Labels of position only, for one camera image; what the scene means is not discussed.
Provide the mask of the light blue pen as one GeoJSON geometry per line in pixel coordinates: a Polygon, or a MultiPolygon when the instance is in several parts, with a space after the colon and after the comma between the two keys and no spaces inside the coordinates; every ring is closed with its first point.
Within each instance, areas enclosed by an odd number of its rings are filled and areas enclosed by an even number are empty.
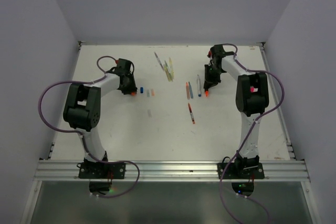
{"type": "Polygon", "coordinates": [[[190,99],[193,99],[193,91],[192,91],[192,86],[190,82],[188,82],[188,89],[189,89],[190,99]]]}

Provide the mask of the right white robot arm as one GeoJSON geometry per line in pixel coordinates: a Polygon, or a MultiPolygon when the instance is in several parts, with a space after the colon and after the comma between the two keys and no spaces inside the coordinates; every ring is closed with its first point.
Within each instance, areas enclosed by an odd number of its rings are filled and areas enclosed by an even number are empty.
{"type": "Polygon", "coordinates": [[[204,91],[221,83],[220,76],[229,74],[236,81],[235,104],[241,113],[241,141],[237,158],[242,161],[234,165],[234,172],[240,178],[246,178],[253,171],[247,160],[257,159],[259,126],[256,125],[269,106],[269,91],[267,75],[260,70],[249,70],[237,59],[238,48],[226,51],[226,44],[214,45],[208,52],[209,63],[205,65],[204,91]]]}

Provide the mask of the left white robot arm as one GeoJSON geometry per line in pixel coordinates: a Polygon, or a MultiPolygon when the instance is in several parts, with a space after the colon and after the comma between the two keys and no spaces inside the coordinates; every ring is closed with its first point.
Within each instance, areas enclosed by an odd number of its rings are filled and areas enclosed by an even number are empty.
{"type": "Polygon", "coordinates": [[[115,67],[105,71],[103,77],[98,80],[72,82],[63,112],[63,120],[81,139],[85,160],[93,162],[90,171],[97,178],[104,178],[109,172],[107,152],[98,133],[101,99],[114,90],[119,90],[124,95],[137,93],[133,62],[120,58],[116,60],[116,64],[115,67]]]}

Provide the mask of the orange ink pen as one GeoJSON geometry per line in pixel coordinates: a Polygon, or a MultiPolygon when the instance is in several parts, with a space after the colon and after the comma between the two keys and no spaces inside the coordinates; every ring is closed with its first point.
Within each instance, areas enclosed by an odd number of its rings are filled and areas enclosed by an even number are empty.
{"type": "Polygon", "coordinates": [[[187,95],[187,99],[189,100],[191,97],[190,97],[190,89],[189,89],[188,82],[186,82],[186,95],[187,95]]]}

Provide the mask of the yellow pen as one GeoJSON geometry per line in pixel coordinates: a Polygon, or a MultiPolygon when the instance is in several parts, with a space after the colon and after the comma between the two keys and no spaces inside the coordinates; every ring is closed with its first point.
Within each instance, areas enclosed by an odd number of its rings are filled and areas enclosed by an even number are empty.
{"type": "Polygon", "coordinates": [[[169,82],[173,81],[172,75],[171,75],[171,73],[170,73],[170,70],[169,70],[169,67],[168,67],[166,61],[164,61],[164,65],[163,65],[163,67],[164,67],[164,71],[165,71],[165,73],[166,73],[166,76],[167,76],[168,81],[169,81],[169,82]]]}
{"type": "Polygon", "coordinates": [[[172,80],[174,80],[174,70],[173,70],[173,64],[172,64],[172,59],[169,57],[169,64],[170,64],[170,74],[172,80]]]}

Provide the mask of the grey thin pen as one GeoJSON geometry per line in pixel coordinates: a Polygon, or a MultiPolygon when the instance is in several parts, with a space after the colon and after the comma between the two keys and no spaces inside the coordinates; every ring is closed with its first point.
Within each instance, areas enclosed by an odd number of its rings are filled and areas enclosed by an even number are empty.
{"type": "Polygon", "coordinates": [[[154,52],[154,55],[155,55],[155,57],[156,57],[156,59],[157,59],[157,61],[158,61],[159,65],[160,65],[161,69],[164,71],[164,67],[163,67],[163,65],[162,65],[162,63],[161,63],[161,61],[160,61],[160,59],[159,59],[159,57],[158,57],[157,53],[156,53],[156,52],[154,52]]]}

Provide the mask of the red ink pen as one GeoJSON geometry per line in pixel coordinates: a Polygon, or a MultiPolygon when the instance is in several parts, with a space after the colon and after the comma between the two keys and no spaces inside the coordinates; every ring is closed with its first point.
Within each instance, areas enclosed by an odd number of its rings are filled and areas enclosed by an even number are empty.
{"type": "Polygon", "coordinates": [[[191,116],[192,123],[195,124],[195,119],[194,119],[192,107],[191,107],[190,103],[188,103],[187,105],[188,105],[188,110],[189,110],[189,113],[190,113],[190,116],[191,116]]]}

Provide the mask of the blue cap white marker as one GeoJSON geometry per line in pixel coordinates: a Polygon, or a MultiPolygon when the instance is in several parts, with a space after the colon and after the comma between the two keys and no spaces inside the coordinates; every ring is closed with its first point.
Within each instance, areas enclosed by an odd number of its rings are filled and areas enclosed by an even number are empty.
{"type": "Polygon", "coordinates": [[[202,83],[201,83],[201,78],[199,75],[197,75],[197,94],[198,94],[198,97],[202,96],[202,83]]]}

